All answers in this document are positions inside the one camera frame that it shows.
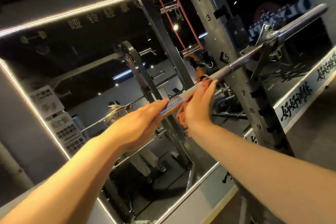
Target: person in mirror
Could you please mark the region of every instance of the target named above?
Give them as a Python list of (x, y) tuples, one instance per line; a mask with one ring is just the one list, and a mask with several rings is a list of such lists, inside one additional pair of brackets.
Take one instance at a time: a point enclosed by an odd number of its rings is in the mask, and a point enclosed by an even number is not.
[[(208, 89), (200, 87), (185, 109), (192, 138), (283, 222), (336, 223), (336, 172), (250, 143), (213, 124), (214, 91), (215, 82)], [(156, 101), (117, 120), (0, 224), (86, 223), (116, 159), (150, 139), (167, 103)]]
[[(118, 110), (122, 108), (119, 101), (111, 101), (108, 104), (108, 112), (111, 113), (115, 110)], [(125, 108), (125, 110), (122, 110), (115, 115), (112, 115), (105, 120), (106, 126), (111, 126), (113, 123), (115, 123), (118, 119), (123, 117), (124, 115), (130, 113), (132, 111), (133, 105), (129, 105)], [(134, 151), (129, 151), (124, 155), (125, 158), (128, 156), (131, 156), (134, 153)], [(151, 169), (147, 166), (146, 162), (143, 160), (143, 158), (151, 165), (152, 167), (156, 168), (158, 172), (165, 173), (167, 171), (166, 167), (159, 165), (159, 159), (155, 154), (149, 149), (149, 147), (145, 147), (137, 154), (131, 156), (129, 158), (129, 161), (132, 163), (132, 165), (145, 177), (147, 177), (148, 183), (153, 183), (153, 178), (151, 175)]]

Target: dark ceiling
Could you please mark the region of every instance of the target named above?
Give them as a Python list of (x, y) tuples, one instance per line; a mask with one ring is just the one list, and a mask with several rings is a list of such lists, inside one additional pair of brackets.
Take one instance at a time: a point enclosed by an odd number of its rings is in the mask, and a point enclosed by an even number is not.
[[(20, 0), (0, 0), (3, 5), (18, 1)], [(174, 0), (163, 1), (168, 4)], [(191, 1), (182, 1), (196, 34), (204, 33), (204, 28)], [(262, 3), (273, 2), (281, 7), (294, 4), (297, 1), (227, 0), (233, 15), (240, 15), (247, 29), (253, 24), (256, 9)], [(154, 2), (159, 9), (159, 2), (157, 0), (154, 0)], [(125, 5), (129, 10), (123, 12)], [(108, 16), (109, 11), (104, 9), (113, 11), (114, 16), (111, 16), (111, 13)], [(179, 34), (184, 44), (186, 46), (196, 44), (186, 20), (177, 20), (174, 11), (170, 12), (170, 15), (174, 23), (180, 25)], [(179, 50), (182, 50), (167, 16), (163, 15), (162, 19), (173, 42)], [(38, 31), (43, 31), (46, 37), (39, 37)], [(324, 33), (324, 27), (319, 22), (319, 24), (316, 24), (314, 34)], [(28, 44), (22, 42), (23, 36), (29, 39)], [(147, 66), (155, 65), (167, 58), (144, 13), (137, 7), (136, 0), (129, 0), (122, 4), (117, 3), (108, 8), (100, 8), (11, 35), (0, 42), (0, 52), (3, 59), (11, 61), (12, 64), (19, 64), (20, 67), (26, 69), (26, 73), (20, 73), (20, 79), (25, 79), (32, 74), (54, 78), (114, 53), (117, 45), (125, 40), (128, 40), (137, 51), (149, 47), (156, 50), (156, 56), (149, 53), (142, 57)], [(71, 95), (62, 99), (65, 107), (70, 108), (87, 99), (96, 97), (97, 92), (103, 92), (113, 87), (115, 82), (112, 77), (127, 69), (126, 65), (120, 61), (111, 61), (72, 78), (72, 80), (64, 81), (56, 91), (60, 94), (68, 90), (71, 91)]]

